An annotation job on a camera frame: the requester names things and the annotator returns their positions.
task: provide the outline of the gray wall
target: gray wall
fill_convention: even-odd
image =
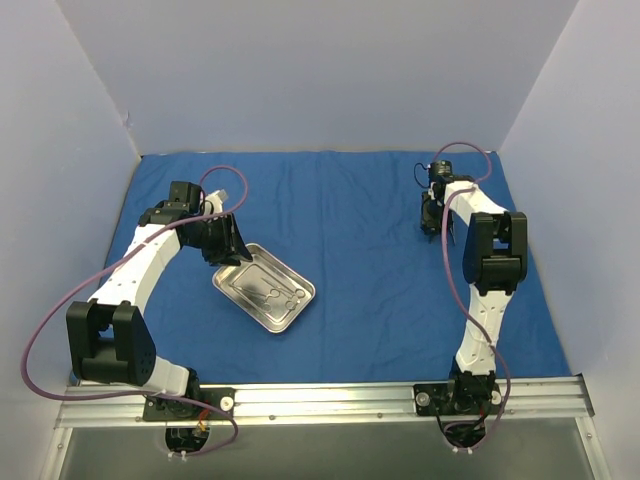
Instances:
[[[33,395],[20,355],[44,313],[104,264],[137,156],[55,3],[2,2],[0,15],[0,478],[40,472],[58,404]],[[31,372],[64,388],[64,319],[36,344]]]
[[[59,0],[140,153],[497,149],[576,0]]]
[[[501,150],[613,478],[638,478],[640,3],[581,0]]]

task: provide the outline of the purple hose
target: purple hose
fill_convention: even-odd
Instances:
[[[486,175],[484,175],[483,177],[479,178],[478,180],[476,180],[476,184],[486,180],[487,178],[489,178],[489,175],[491,175],[492,172],[492,166],[491,166],[491,159],[489,158],[489,156],[486,154],[486,152],[484,150],[482,150],[480,147],[472,144],[472,143],[467,143],[467,142],[452,142],[449,143],[447,145],[445,145],[444,147],[442,147],[440,150],[438,150],[438,152],[435,154],[435,156],[433,157],[432,162],[435,162],[438,159],[438,156],[447,148],[453,146],[453,145],[466,145],[468,147],[471,147],[475,150],[477,150],[478,152],[480,152],[482,155],[484,155],[484,158],[487,160],[487,165],[488,165],[488,170]],[[480,330],[480,333],[482,333],[482,335],[484,336],[485,340],[487,341],[487,343],[489,344],[489,348],[491,348],[491,351],[493,352],[493,354],[496,356],[496,358],[498,359],[498,361],[502,364],[502,368],[504,369],[504,375],[505,375],[505,379],[507,382],[507,388],[504,392],[504,397],[502,400],[502,405],[500,405],[500,410],[498,410],[498,413],[496,415],[495,421],[493,426],[491,427],[491,429],[487,432],[487,434],[478,442],[476,443],[474,446],[469,447],[470,450],[475,450],[479,447],[481,447],[486,440],[493,434],[494,430],[496,429],[496,427],[498,426],[498,422],[500,421],[500,419],[502,418],[502,416],[504,415],[504,410],[507,404],[507,400],[509,399],[509,395],[511,394],[511,373],[509,372],[509,367],[507,366],[507,362],[504,360],[503,356],[500,354],[500,352],[498,352],[498,350],[496,349],[495,345],[493,345],[493,341],[491,340],[491,336],[489,335],[489,332],[487,332],[487,330],[475,319],[471,316],[471,314],[469,313],[469,311],[467,310],[467,308],[465,307],[464,303],[462,302],[462,299],[460,298],[460,295],[458,294],[458,290],[456,289],[456,284],[453,281],[453,274],[451,273],[451,264],[449,262],[449,250],[447,248],[447,234],[446,232],[447,230],[447,223],[448,223],[448,219],[449,219],[449,211],[451,209],[451,203],[453,202],[453,200],[458,196],[461,195],[463,193],[472,193],[473,191],[475,191],[475,186],[471,187],[471,188],[467,188],[464,190],[458,190],[454,193],[451,194],[451,196],[449,197],[449,199],[446,201],[445,205],[444,205],[444,211],[442,212],[442,233],[440,235],[440,238],[442,239],[442,258],[444,259],[444,270],[445,273],[447,275],[447,282],[449,283],[449,288],[451,289],[451,293],[453,294],[453,298],[456,301],[456,304],[458,305],[458,308],[460,309],[460,311],[464,314],[464,316],[467,318],[467,320],[469,320],[473,325],[475,325],[478,330]],[[467,425],[470,422],[453,422],[448,424],[445,428],[444,431],[448,431],[449,429],[458,426],[458,425]]]
[[[202,176],[202,178],[200,179],[200,184],[202,184],[202,182],[207,177],[207,175],[209,175],[211,172],[214,172],[214,171],[217,171],[217,170],[230,170],[233,173],[235,173],[236,175],[238,175],[240,177],[240,179],[242,180],[242,183],[244,185],[244,193],[242,194],[242,198],[238,201],[238,203],[236,203],[232,208],[230,208],[229,210],[226,210],[224,212],[212,213],[212,214],[209,214],[209,215],[201,215],[201,216],[198,216],[198,217],[184,218],[182,220],[178,220],[176,222],[173,222],[173,223],[170,223],[170,224],[164,226],[163,228],[161,228],[160,230],[155,232],[153,235],[150,235],[149,238],[147,238],[144,241],[144,243],[141,243],[140,245],[138,245],[135,249],[133,249],[130,253],[128,253],[127,255],[122,257],[116,263],[114,263],[113,265],[111,265],[111,266],[105,268],[104,270],[96,273],[92,277],[90,277],[87,280],[85,280],[84,282],[82,282],[76,288],[71,290],[69,293],[64,295],[58,301],[58,303],[56,303],[53,306],[53,308],[47,312],[47,314],[44,316],[44,318],[42,319],[42,321],[40,322],[40,324],[36,328],[36,330],[33,333],[33,335],[31,335],[31,337],[27,341],[27,345],[25,346],[25,349],[22,352],[22,357],[20,359],[20,375],[22,377],[22,381],[24,382],[24,384],[32,392],[34,392],[35,394],[37,394],[37,395],[39,395],[41,397],[47,398],[49,400],[58,400],[58,401],[67,401],[67,402],[70,402],[70,401],[86,401],[86,400],[104,400],[104,399],[107,399],[107,398],[125,397],[125,396],[128,396],[128,395],[157,396],[157,397],[163,398],[165,400],[177,400],[177,401],[180,401],[182,403],[188,403],[188,404],[191,404],[191,405],[195,405],[195,406],[207,409],[209,411],[212,411],[214,413],[217,413],[219,415],[222,415],[222,416],[226,417],[231,422],[231,424],[233,425],[233,428],[234,428],[234,433],[233,433],[233,435],[231,437],[229,437],[229,439],[227,439],[227,440],[225,440],[225,441],[223,441],[221,443],[218,443],[216,445],[213,445],[211,447],[208,447],[206,449],[202,449],[202,450],[200,450],[198,452],[193,452],[193,453],[187,454],[189,456],[191,456],[191,455],[202,455],[204,453],[211,452],[213,450],[217,450],[217,449],[219,449],[221,447],[224,447],[225,445],[228,445],[228,444],[232,443],[236,439],[236,437],[238,436],[238,424],[236,423],[236,421],[230,415],[226,414],[222,410],[220,410],[220,409],[218,409],[218,408],[216,408],[216,407],[214,407],[212,405],[208,405],[208,404],[203,403],[203,402],[198,402],[197,400],[191,400],[189,398],[176,397],[176,396],[171,396],[171,395],[158,395],[157,392],[145,392],[145,391],[112,392],[112,393],[103,393],[103,394],[98,394],[98,395],[58,395],[56,393],[47,392],[46,390],[43,390],[40,387],[38,387],[33,382],[31,377],[29,376],[29,372],[28,372],[28,369],[27,369],[27,364],[28,364],[28,361],[29,361],[29,353],[31,352],[31,348],[33,348],[33,344],[35,343],[36,339],[38,338],[38,335],[40,334],[42,329],[45,327],[45,325],[49,322],[49,320],[51,320],[51,318],[58,312],[58,310],[60,310],[62,308],[62,306],[65,303],[67,303],[74,295],[76,295],[78,292],[80,292],[84,288],[88,287],[92,283],[96,282],[100,278],[104,277],[105,275],[113,272],[119,266],[121,266],[121,265],[125,264],[126,262],[128,262],[129,260],[131,260],[131,258],[133,258],[135,255],[137,255],[146,246],[146,244],[152,242],[155,238],[157,238],[158,236],[162,235],[163,233],[165,233],[165,232],[167,232],[169,230],[172,230],[172,229],[174,229],[176,227],[179,227],[181,225],[186,225],[188,223],[193,223],[193,222],[197,222],[197,221],[200,221],[200,220],[212,220],[212,219],[220,217],[222,215],[227,215],[229,213],[233,213],[236,210],[238,210],[244,204],[244,202],[247,199],[247,196],[249,195],[249,182],[247,182],[247,179],[242,174],[242,172],[240,170],[234,168],[234,167],[230,167],[230,166],[227,166],[227,165],[218,165],[216,167],[212,167],[209,170],[207,170],[205,172],[205,174]]]

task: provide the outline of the purple cable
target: purple cable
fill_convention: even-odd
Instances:
[[[438,152],[434,155],[432,162],[435,162],[438,159],[438,156],[444,150],[446,150],[447,148],[449,148],[449,147],[451,147],[453,145],[466,145],[468,147],[471,147],[471,148],[477,150],[478,152],[480,152],[484,156],[484,158],[487,160],[487,165],[488,165],[487,173],[483,177],[480,177],[478,180],[476,180],[476,182],[475,182],[476,185],[478,183],[480,183],[480,182],[483,182],[487,178],[489,178],[489,176],[491,175],[491,172],[493,171],[493,168],[491,166],[491,159],[489,158],[489,156],[486,154],[486,152],[484,150],[482,150],[480,147],[478,147],[478,146],[476,146],[476,145],[474,145],[472,143],[468,143],[468,142],[452,142],[452,143],[448,143],[447,145],[442,147],[440,150],[438,150]],[[453,200],[458,195],[461,195],[463,193],[472,193],[474,191],[475,191],[475,186],[471,187],[471,188],[464,189],[464,190],[458,190],[458,191],[456,191],[456,192],[451,194],[449,199],[445,202],[444,211],[442,212],[442,230],[441,230],[442,232],[447,232],[448,231],[447,230],[447,226],[448,226],[447,223],[448,223],[448,219],[449,219],[449,211],[451,209],[451,203],[453,202]],[[500,421],[500,419],[504,415],[504,411],[505,411],[505,407],[506,407],[506,404],[507,404],[507,400],[509,399],[509,395],[511,394],[511,373],[509,372],[509,367],[507,366],[507,362],[504,360],[504,357],[500,354],[500,352],[498,352],[498,350],[495,347],[495,345],[493,345],[493,341],[491,340],[491,336],[489,335],[489,332],[487,332],[487,330],[480,324],[480,322],[478,322],[475,318],[473,318],[471,316],[471,314],[469,313],[467,308],[464,306],[464,303],[462,302],[462,299],[460,298],[460,295],[458,294],[458,290],[456,288],[456,284],[453,281],[453,273],[451,272],[451,264],[449,262],[449,250],[447,248],[447,246],[448,246],[447,245],[447,242],[448,242],[447,234],[446,233],[444,235],[441,234],[440,238],[442,240],[442,258],[444,260],[444,269],[445,269],[445,273],[447,275],[447,282],[449,283],[449,288],[451,289],[451,293],[453,294],[453,298],[456,301],[456,304],[458,305],[458,308],[464,314],[464,316],[467,318],[467,320],[469,320],[475,327],[477,327],[478,330],[480,330],[480,333],[482,333],[482,336],[484,336],[485,340],[489,344],[489,348],[491,348],[491,351],[493,352],[495,357],[502,364],[502,368],[504,369],[505,379],[506,379],[506,382],[507,382],[507,388],[506,388],[506,390],[504,392],[502,405],[500,405],[500,409],[498,410],[498,413],[496,415],[496,418],[495,418],[493,426],[491,427],[491,429],[487,432],[487,434],[478,443],[476,443],[472,447],[468,447],[469,450],[476,450],[477,448],[481,447],[487,441],[487,439],[493,434],[494,430],[498,426],[498,422]],[[455,426],[468,425],[469,423],[473,423],[473,422],[452,422],[452,423],[448,424],[444,428],[444,431],[447,432],[449,429],[451,429],[451,428],[453,428]],[[461,447],[459,447],[459,445],[454,445],[454,444],[451,444],[451,445],[454,446],[454,447],[457,447],[457,448],[461,448]]]
[[[33,333],[33,335],[27,341],[27,345],[25,346],[25,349],[22,352],[22,357],[20,359],[20,375],[22,377],[22,381],[24,382],[24,384],[32,392],[34,392],[36,395],[39,395],[39,396],[44,397],[44,398],[47,398],[49,400],[58,400],[58,401],[67,401],[67,402],[70,402],[70,401],[71,402],[73,402],[73,401],[77,402],[77,401],[87,401],[87,400],[104,400],[104,399],[107,399],[107,398],[125,397],[125,396],[129,396],[129,395],[157,396],[157,397],[163,398],[165,400],[177,400],[177,401],[180,401],[180,402],[183,402],[183,403],[188,403],[188,404],[191,404],[191,405],[195,405],[195,406],[207,409],[207,410],[209,410],[211,412],[217,413],[218,415],[222,415],[222,416],[226,417],[229,420],[229,422],[231,422],[231,424],[233,425],[233,428],[234,428],[234,433],[233,433],[233,435],[231,437],[229,437],[227,440],[225,440],[225,441],[223,441],[221,443],[218,443],[216,445],[213,445],[213,446],[211,446],[209,448],[202,449],[202,450],[200,450],[198,452],[189,453],[189,454],[187,454],[187,456],[202,455],[204,453],[208,453],[208,452],[211,452],[213,450],[218,450],[219,448],[222,448],[225,445],[228,445],[228,444],[232,443],[236,439],[236,437],[238,436],[238,424],[236,423],[236,421],[233,419],[233,417],[231,417],[227,413],[223,412],[222,410],[220,410],[220,409],[218,409],[218,408],[216,408],[216,407],[214,407],[212,405],[208,405],[208,404],[203,403],[203,402],[198,402],[197,400],[191,400],[189,398],[176,397],[176,396],[172,396],[172,395],[158,395],[158,392],[145,392],[145,391],[112,392],[112,393],[102,393],[102,394],[98,394],[98,395],[58,395],[56,393],[47,392],[46,390],[43,390],[40,387],[38,387],[33,382],[31,377],[29,376],[29,372],[28,372],[28,369],[27,369],[27,364],[28,364],[28,361],[29,361],[29,353],[31,352],[31,349],[33,348],[33,344],[35,343],[36,339],[38,338],[38,335],[40,335],[40,332],[42,332],[42,329],[47,325],[49,320],[51,320],[51,318],[58,312],[58,310],[60,310],[62,308],[62,306],[65,303],[67,303],[74,295],[76,295],[78,292],[80,292],[84,288],[88,287],[92,283],[96,282],[100,278],[104,277],[105,275],[113,272],[119,266],[121,266],[121,265],[125,264],[126,262],[128,262],[129,260],[131,260],[148,243],[152,242],[154,239],[156,239],[158,236],[162,235],[163,233],[165,233],[165,232],[167,232],[169,230],[175,229],[176,227],[179,227],[181,225],[186,225],[188,223],[193,223],[193,222],[197,222],[197,221],[200,221],[200,220],[212,220],[212,219],[218,218],[218,217],[220,217],[222,215],[227,215],[229,213],[233,213],[236,210],[238,210],[244,204],[244,202],[247,199],[247,196],[249,195],[249,182],[247,181],[246,177],[242,174],[242,172],[240,170],[234,168],[234,167],[230,167],[230,166],[227,166],[227,165],[218,165],[218,166],[212,167],[209,170],[207,170],[206,173],[202,176],[202,178],[200,179],[200,183],[202,184],[202,182],[207,177],[207,175],[209,175],[211,172],[214,172],[214,171],[217,171],[217,170],[230,170],[233,173],[235,173],[236,175],[238,175],[240,177],[240,179],[242,180],[242,183],[244,185],[244,193],[242,195],[242,198],[238,201],[238,203],[236,203],[229,210],[226,210],[226,211],[223,211],[223,212],[220,212],[220,213],[212,213],[212,214],[209,214],[209,215],[201,215],[201,216],[197,216],[197,217],[183,218],[182,220],[178,220],[176,222],[173,222],[173,223],[170,223],[170,224],[164,226],[163,228],[161,228],[160,230],[155,232],[153,235],[150,235],[149,238],[147,238],[143,243],[138,245],[135,249],[133,249],[130,253],[128,253],[127,255],[122,257],[116,263],[114,263],[113,265],[111,265],[111,266],[105,268],[104,270],[101,270],[100,272],[96,273],[92,277],[90,277],[87,280],[85,280],[84,282],[82,282],[76,288],[74,288],[73,290],[68,292],[66,295],[64,295],[58,301],[58,303],[56,303],[53,306],[53,308],[51,310],[49,310],[47,312],[47,314],[44,316],[44,318],[42,319],[42,321],[40,322],[40,324],[36,328],[36,330]]]

